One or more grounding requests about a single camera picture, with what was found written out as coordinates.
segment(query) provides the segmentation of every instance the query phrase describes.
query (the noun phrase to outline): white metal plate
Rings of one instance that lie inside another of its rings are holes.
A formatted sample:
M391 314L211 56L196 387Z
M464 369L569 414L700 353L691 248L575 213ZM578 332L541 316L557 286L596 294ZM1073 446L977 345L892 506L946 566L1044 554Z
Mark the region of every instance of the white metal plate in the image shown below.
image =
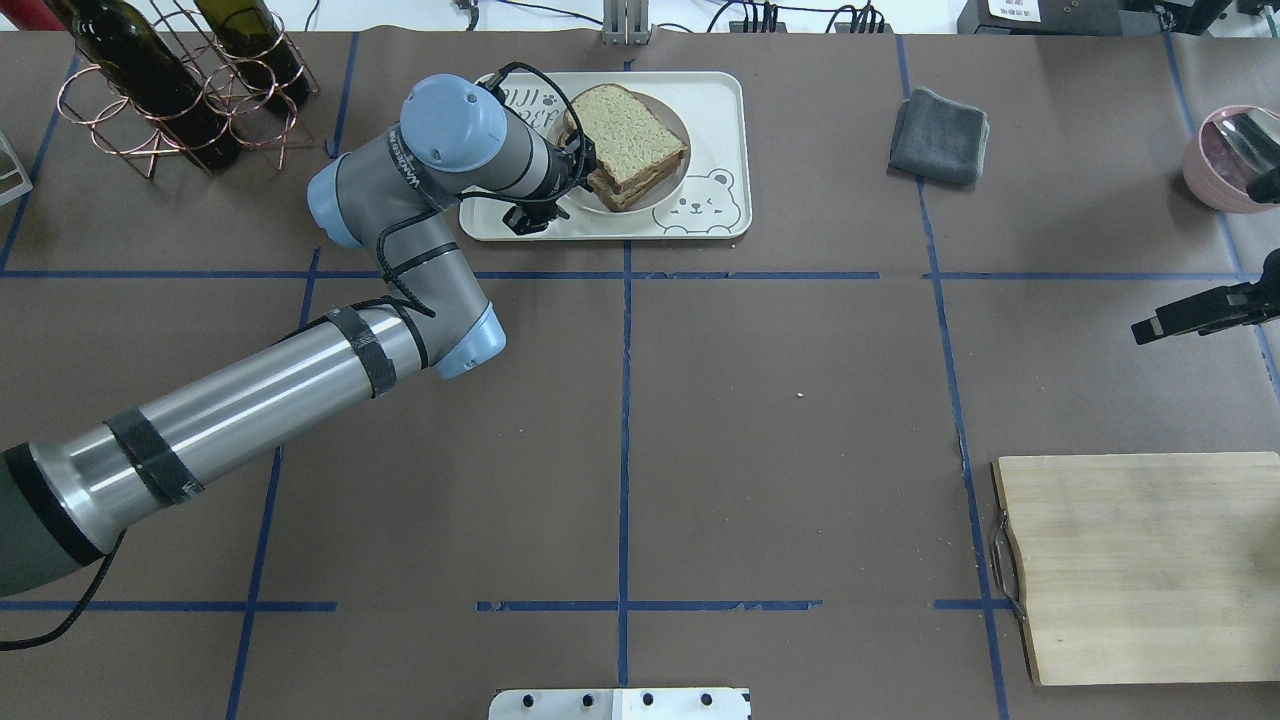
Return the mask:
M643 211L602 211L594 199L582 199L577 196L582 191L575 191L561 201L571 215L568 219L556 220L545 232L524 237L517 237L502 223L511 205L468 199L462 202L458 215L467 234L490 241L726 240L746 232L751 224L751 188L742 86L737 78L719 72L549 74L570 99L589 87L614 82L669 108L689 135L684 178L669 195L660 187L650 191L650 195L666 197ZM503 88L516 114L553 142L559 138L564 104L554 91L529 73L512 73Z
M736 688L503 691L489 720L750 720L749 697Z

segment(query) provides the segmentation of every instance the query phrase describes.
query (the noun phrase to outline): label sticker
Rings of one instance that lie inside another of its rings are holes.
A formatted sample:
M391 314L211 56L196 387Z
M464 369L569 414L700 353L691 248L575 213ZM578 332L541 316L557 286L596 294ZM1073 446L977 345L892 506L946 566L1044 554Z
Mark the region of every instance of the label sticker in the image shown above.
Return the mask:
M1024 23L1039 22L1039 0L987 0L992 15Z

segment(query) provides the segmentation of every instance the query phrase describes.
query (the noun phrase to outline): black tape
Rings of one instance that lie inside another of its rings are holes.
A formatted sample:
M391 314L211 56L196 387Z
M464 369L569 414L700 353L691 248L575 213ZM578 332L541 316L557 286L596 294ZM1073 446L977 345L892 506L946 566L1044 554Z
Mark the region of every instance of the black tape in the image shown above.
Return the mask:
M403 176L404 182L435 211L443 211L458 201L452 192L435 182L435 177L426 165L404 145L404 136L401 135L399 123L396 123L392 126L392 129L387 131L387 150L390 151L392 164Z
M45 480L45 474L36 465L36 459L31 456L31 447L27 443L4 451L4 460L9 465L9 474L13 477L14 484L18 486L22 497L27 500L27 505L72 560L81 565L88 565L102 557L102 551L84 537L84 533L63 509L63 503L58 501L58 496Z
M325 313L324 319L333 323L356 351L356 357L369 375L369 386L372 388L370 397L378 397L396 387L396 365L383 351L383 343L378 341L378 336L360 313L351 307L335 307Z
M151 495L165 505L179 505L205 492L205 486L191 474L173 451L169 441L137 407L129 407L104 420L120 450L133 464Z

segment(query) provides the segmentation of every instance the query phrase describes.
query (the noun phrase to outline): wooden cutting board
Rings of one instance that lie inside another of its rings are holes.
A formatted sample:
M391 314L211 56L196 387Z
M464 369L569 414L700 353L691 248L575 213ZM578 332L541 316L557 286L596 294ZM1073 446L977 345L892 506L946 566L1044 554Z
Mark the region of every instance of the wooden cutting board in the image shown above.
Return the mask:
M1037 684L1280 680L1275 452L993 469Z

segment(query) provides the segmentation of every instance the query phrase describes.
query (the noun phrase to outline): blue tape line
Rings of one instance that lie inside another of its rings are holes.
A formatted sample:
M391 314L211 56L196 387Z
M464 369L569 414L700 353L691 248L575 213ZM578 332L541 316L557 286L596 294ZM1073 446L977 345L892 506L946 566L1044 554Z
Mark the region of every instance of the blue tape line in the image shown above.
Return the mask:
M256 612L337 612L337 602L261 602L255 607Z
M897 77L902 82L902 100L910 100L911 78L906 73L906 45L902 44L901 35L895 35L893 41L897 42Z
M937 272L920 275L932 281L1196 281L1196 282L1235 282L1233 273L956 273Z
M618 468L618 687L628 683L631 593L631 241L622 243L622 420Z
M70 612L74 600L9 600L0 601L0 611ZM165 600L95 600L87 612L243 612L243 602L201 602Z
M303 300L307 305L310 299ZM227 720L234 720L239 711L239 693L244 684L244 669L248 666L248 647L253 638L253 619L257 614L257 594L262 584L262 565L266 561L266 541L271 534L271 514L275 511L275 489L280 482L280 461L283 454L275 448L271 457L271 478L266 484L266 502L262 506L262 524L257 532L257 551L253 555L253 573L248 582L248 600L244 602L244 619L241 624L241 642L236 651L236 670L232 674L232 689L227 698Z
M1183 74L1178 72L1178 54L1174 53L1174 40L1170 33L1162 35L1165 41L1165 58L1169 59L1169 70L1174 76L1174 95L1178 96L1178 105L1183 110L1183 122L1187 123L1187 135L1196 135L1196 120L1192 119L1192 108L1187 104L1187 92L1183 91Z
M741 273L714 273L714 272L648 272L636 273L632 279L637 281L878 281L879 273L805 273L805 272L741 272Z
M70 612L74 600L6 600L0 612ZM86 612L243 612L241 601L95 600ZM337 602L260 602L259 612L337 612Z
M730 612L733 610L806 612L820 606L820 600L628 600L627 612ZM618 603L612 600L504 600L476 603L476 612L617 611Z
M1222 238L1226 241L1226 254L1231 256L1231 269L1235 270L1235 275L1239 278L1244 277L1244 265L1240 263L1240 252L1235 246L1235 236L1231 233L1231 225L1226 222L1226 213L1216 210L1217 213L1217 227L1222 231Z
M1258 341L1258 348L1262 352L1262 364L1267 366L1267 379L1271 380L1271 392L1275 393L1276 401L1280 402L1280 374L1276 373L1276 360L1275 352L1271 351L1271 342L1267 340L1267 333L1262 332L1261 325L1253 325L1253 336Z
M79 55L72 54L72 63L67 67L67 77L72 77L76 73L76 68L79 65ZM31 192L23 195L18 200L18 208L13 214L13 223L9 225L9 234L5 237L4 249L0 249L0 273L4 272L5 265L9 264L9 255L13 252L13 246L18 242L18 231L22 228L22 219L27 217L27 204L31 202L31 196L36 193L38 186L36 181L40 178L40 168L45 164L45 152L49 151L49 143L54 140L54 128L58 127L58 108L49 115L49 124L45 126L45 137L40 140L40 150L36 151L36 159L31 164L31 172L27 177L31 178L31 184L33 186Z
M500 272L490 270L475 274L483 281L621 281L622 273L609 272Z
M316 291L316 273L320 269L320 249L311 254L311 268L307 269L307 288L302 291L302 311L298 314L298 328L301 329L311 319L311 296Z
M381 278L376 270L319 270L316 277L334 281L376 281Z
M351 49L347 50L347 77L342 81L342 99L338 101L338 119L333 123L333 142L325 141L325 151L330 159L338 158L342 147L342 128L347 123L347 100L351 97L351 78L356 74L356 49L360 47L360 33L351 33Z
M1014 603L1007 600L979 600L979 598L943 598L934 600L934 610L986 610L991 607L992 610L1012 610Z
M820 600L634 600L636 612L730 612L733 610L763 612L808 612L820 607Z
M477 602L476 612L617 612L613 600L550 600Z
M305 270L5 270L6 278L28 279L302 279Z
M902 44L901 35L895 36L895 40L897 41L897 64L902 78L902 95L906 97L910 95L906 47ZM969 505L969 532L973 536L974 564L978 566L978 587L982 591L982 600L984 603L982 614L983 623L987 628L987 655L991 660L991 679L996 691L996 708L1001 720L1009 720L1009 698L1005 692L1005 670L1000 660L1000 642L996 638L996 616L989 606L991 584L987 578L987 562L982 556L980 550L984 546L982 542L982 520L978 514L978 495L973 483L973 462L969 457L969 438L965 432L964 409L960 405L960 384L956 379L955 355L951 350L951 329L947 325L946 299L942 293L942 281L937 278L941 268L938 266L938 251L933 236L933 219L929 217L929 206L924 200L923 177L916 176L915 192L920 204L920 224L924 228L924 237L927 241L925 247L929 255L929 273L933 275L929 284L933 286L933 304L937 309L938 332L942 337L942 359L947 370L947 389L951 395L951 415L960 441L960 469L964 475L965 495Z

